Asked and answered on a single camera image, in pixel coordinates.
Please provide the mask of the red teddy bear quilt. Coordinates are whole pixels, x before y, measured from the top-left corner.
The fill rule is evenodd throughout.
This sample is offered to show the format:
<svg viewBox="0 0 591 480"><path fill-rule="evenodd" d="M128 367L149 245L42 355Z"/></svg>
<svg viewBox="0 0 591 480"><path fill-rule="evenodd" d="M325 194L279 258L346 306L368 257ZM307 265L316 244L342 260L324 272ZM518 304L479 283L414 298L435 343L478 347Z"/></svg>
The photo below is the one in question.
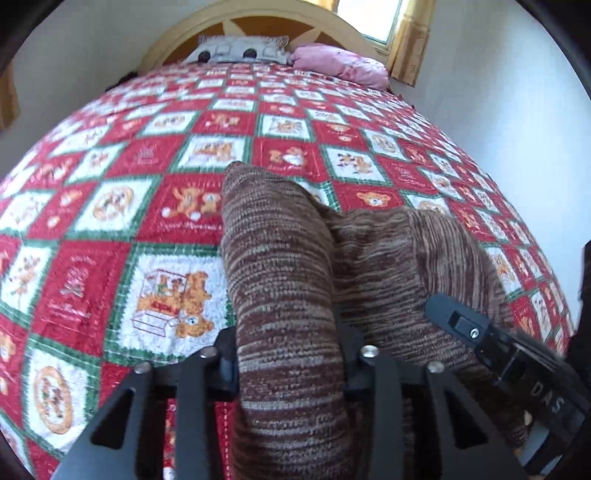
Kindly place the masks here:
<svg viewBox="0 0 591 480"><path fill-rule="evenodd" d="M221 182L242 161L337 210L446 212L517 324L563 351L564 294L498 185L401 97L277 64L173 64L44 136L1 184L1 431L50 478L136 362L182 360L233 313Z"/></svg>

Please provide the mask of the window with white frame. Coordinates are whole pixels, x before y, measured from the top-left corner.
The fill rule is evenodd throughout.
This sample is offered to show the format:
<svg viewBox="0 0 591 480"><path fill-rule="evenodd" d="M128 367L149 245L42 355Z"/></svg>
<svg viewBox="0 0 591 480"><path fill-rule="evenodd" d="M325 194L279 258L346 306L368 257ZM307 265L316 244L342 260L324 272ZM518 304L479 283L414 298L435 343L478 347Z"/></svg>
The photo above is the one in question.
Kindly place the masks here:
<svg viewBox="0 0 591 480"><path fill-rule="evenodd" d="M341 0L337 15L370 41L386 46L407 4L404 0Z"/></svg>

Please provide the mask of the grey patterned pillow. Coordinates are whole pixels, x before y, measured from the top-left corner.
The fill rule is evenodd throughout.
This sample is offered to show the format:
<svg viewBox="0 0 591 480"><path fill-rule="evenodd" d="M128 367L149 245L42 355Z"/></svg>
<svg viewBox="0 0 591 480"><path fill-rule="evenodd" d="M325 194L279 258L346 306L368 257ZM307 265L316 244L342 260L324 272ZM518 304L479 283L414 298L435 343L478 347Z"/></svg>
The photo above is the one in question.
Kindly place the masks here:
<svg viewBox="0 0 591 480"><path fill-rule="evenodd" d="M184 64L276 63L290 64L287 36L201 36L197 49Z"/></svg>

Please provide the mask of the pink pillow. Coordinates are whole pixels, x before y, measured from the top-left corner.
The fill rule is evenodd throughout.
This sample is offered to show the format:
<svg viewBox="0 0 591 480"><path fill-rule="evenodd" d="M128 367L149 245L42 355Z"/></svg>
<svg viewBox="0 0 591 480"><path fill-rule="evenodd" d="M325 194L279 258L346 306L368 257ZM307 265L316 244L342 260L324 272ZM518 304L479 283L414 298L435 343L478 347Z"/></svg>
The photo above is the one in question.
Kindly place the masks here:
<svg viewBox="0 0 591 480"><path fill-rule="evenodd" d="M325 44L298 46L290 54L294 68L357 83L377 90L389 89L385 65L370 57Z"/></svg>

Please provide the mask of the yellow curtain right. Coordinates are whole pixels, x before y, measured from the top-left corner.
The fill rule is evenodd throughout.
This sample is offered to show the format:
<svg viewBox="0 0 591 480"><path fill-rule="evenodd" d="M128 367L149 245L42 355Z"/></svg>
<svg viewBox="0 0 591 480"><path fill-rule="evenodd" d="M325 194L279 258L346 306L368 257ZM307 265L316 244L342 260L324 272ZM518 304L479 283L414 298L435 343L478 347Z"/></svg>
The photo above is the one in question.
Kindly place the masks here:
<svg viewBox="0 0 591 480"><path fill-rule="evenodd" d="M391 79L414 86L428 45L431 24L435 12L434 1L407 1L390 42L384 46L370 41L386 56L383 63ZM339 1L317 1L337 14Z"/></svg>

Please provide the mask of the brown knit sweater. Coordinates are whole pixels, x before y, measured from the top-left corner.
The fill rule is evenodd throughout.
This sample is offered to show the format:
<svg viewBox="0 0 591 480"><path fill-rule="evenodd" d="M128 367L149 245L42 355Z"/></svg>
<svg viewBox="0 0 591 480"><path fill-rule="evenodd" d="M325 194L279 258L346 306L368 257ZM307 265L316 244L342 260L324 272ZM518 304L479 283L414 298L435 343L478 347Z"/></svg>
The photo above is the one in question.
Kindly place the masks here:
<svg viewBox="0 0 591 480"><path fill-rule="evenodd" d="M221 256L236 321L238 479L349 479L363 417L346 407L337 324L397 359L451 368L510 449L524 411L450 334L429 322L442 293L512 329L488 254L456 219L410 207L338 212L303 187L235 162L222 183Z"/></svg>

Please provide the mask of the yellow curtain left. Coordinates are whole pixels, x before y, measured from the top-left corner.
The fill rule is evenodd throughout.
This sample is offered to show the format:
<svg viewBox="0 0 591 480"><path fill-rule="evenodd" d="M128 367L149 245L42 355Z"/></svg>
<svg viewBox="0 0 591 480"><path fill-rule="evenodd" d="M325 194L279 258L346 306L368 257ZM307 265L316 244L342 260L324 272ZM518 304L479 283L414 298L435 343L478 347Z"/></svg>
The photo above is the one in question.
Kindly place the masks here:
<svg viewBox="0 0 591 480"><path fill-rule="evenodd" d="M8 129L20 115L18 95L9 64L0 79L0 130Z"/></svg>

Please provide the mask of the cream wooden headboard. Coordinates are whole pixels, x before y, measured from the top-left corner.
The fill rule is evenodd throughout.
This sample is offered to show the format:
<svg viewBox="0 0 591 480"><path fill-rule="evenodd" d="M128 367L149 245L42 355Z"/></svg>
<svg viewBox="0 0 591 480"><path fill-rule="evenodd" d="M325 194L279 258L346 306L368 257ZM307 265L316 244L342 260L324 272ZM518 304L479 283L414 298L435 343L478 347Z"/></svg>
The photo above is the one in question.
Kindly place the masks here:
<svg viewBox="0 0 591 480"><path fill-rule="evenodd" d="M307 1L217 1L167 30L147 51L141 75L185 59L200 36L287 36L287 50L308 43L332 45L374 58L386 56L338 15Z"/></svg>

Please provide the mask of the yellow curtain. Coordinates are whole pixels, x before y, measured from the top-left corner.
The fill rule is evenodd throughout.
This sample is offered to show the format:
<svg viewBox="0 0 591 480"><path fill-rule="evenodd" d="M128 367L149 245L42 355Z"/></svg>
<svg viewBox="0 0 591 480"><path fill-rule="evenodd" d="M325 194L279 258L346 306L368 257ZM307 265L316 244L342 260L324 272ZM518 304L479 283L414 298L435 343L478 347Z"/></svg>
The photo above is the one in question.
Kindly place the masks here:
<svg viewBox="0 0 591 480"><path fill-rule="evenodd" d="M9 64L0 79L0 130L8 129L20 115L18 95Z"/></svg>
<svg viewBox="0 0 591 480"><path fill-rule="evenodd" d="M435 12L434 1L407 1L390 42L384 46L370 41L386 56L383 63L391 79L414 86L428 45L431 24ZM317 1L337 14L339 1Z"/></svg>

